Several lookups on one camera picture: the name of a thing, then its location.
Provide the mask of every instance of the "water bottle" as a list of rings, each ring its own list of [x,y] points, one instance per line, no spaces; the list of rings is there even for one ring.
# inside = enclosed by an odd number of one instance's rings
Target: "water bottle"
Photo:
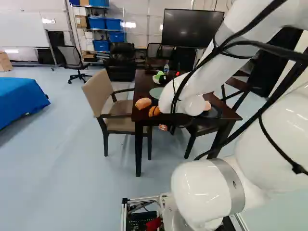
[[[164,66],[164,74],[165,74],[165,75],[168,75],[168,74],[169,74],[169,65],[168,65],[168,64],[166,64],[166,65]]]

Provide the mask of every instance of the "black plate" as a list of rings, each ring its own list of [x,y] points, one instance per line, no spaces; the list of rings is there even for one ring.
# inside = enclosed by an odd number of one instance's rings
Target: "black plate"
[[[207,119],[217,119],[221,118],[222,110],[214,105],[212,105],[211,110],[202,112],[199,116]]]

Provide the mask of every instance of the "television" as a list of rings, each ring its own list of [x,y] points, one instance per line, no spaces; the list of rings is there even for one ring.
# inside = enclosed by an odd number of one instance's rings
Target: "television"
[[[224,12],[165,9],[162,44],[206,48],[223,21]]]

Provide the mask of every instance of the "blue mattress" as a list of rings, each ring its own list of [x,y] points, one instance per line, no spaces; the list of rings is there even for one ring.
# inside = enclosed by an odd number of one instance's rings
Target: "blue mattress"
[[[34,79],[0,77],[0,129],[50,104]]]

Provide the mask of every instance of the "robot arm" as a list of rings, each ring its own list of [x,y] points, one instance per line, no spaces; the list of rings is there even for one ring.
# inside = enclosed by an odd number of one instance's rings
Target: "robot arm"
[[[217,44],[245,27],[272,1],[237,0],[215,35]],[[307,15],[306,0],[289,0],[238,39],[267,42],[285,25],[308,29]],[[202,59],[213,48],[211,43]],[[238,46],[229,52],[253,56],[257,49]],[[181,92],[177,112],[193,116],[200,114],[204,106],[200,95],[218,89],[247,61],[217,55],[188,80]],[[184,77],[175,79],[176,89]],[[163,113],[170,112],[173,97],[173,86],[169,83],[159,100]],[[268,134],[305,169],[308,168],[307,103],[308,86],[304,85],[282,97],[262,116]],[[235,155],[184,163],[174,171],[171,180],[172,195],[179,211],[175,216],[182,216],[194,231],[214,230],[224,216],[262,205],[276,194],[307,185],[308,177],[292,171],[289,163],[266,139],[257,121],[237,141]]]
[[[224,22],[215,35],[215,40],[220,45],[226,38],[236,33],[249,24],[272,0],[237,0],[228,12]],[[268,42],[282,27],[292,25],[302,29],[308,29],[308,10],[305,0],[288,0],[256,27],[236,39],[256,40]],[[201,61],[213,50],[213,41],[206,49]],[[254,56],[258,48],[252,46],[236,46],[228,50],[229,53],[241,56]],[[217,55],[214,59],[199,68],[188,80],[180,94],[177,112],[191,116],[199,115],[205,108],[202,94],[215,91],[225,83],[237,70],[249,59],[236,59]],[[188,73],[175,78],[177,90],[182,80]],[[163,113],[170,113],[171,102],[174,97],[173,83],[169,82],[160,97],[159,109]]]

